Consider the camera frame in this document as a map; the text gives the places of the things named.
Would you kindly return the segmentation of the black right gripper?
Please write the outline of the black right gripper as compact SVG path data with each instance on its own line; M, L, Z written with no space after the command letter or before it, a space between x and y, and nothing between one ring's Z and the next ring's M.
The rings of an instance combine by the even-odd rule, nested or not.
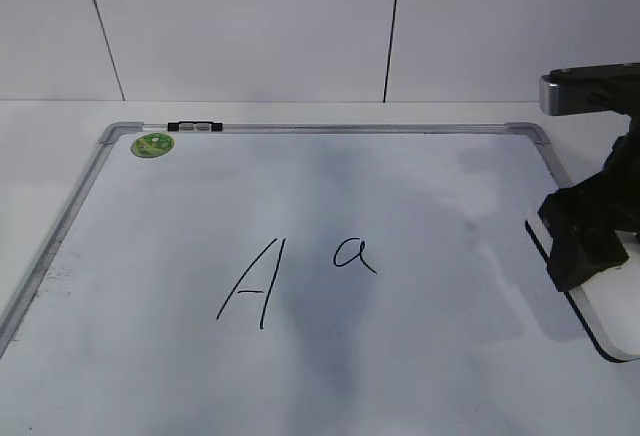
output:
M616 231L639 232L639 112L614 143L601 175L545 197L537 210L551 237L546 268L568 292L629 259Z

